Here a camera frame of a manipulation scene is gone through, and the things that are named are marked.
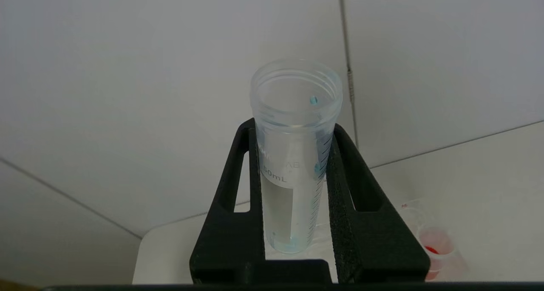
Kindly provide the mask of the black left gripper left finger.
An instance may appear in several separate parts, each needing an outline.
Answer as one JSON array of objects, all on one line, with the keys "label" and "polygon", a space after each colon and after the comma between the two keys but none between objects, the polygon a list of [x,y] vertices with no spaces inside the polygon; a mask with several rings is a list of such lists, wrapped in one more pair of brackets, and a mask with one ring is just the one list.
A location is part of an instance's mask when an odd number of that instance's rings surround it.
[{"label": "black left gripper left finger", "polygon": [[[234,211],[244,157],[249,158],[250,210]],[[264,214],[256,123],[248,119],[235,133],[215,196],[190,257],[196,284],[250,282],[252,267],[264,261]]]}]

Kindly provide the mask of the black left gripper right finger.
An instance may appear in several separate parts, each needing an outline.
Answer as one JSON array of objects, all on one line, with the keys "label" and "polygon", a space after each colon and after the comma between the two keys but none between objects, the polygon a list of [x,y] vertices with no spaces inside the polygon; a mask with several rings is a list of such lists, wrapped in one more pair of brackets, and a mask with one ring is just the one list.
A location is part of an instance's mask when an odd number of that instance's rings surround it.
[{"label": "black left gripper right finger", "polygon": [[423,283],[428,255],[338,124],[326,178],[338,282]]}]

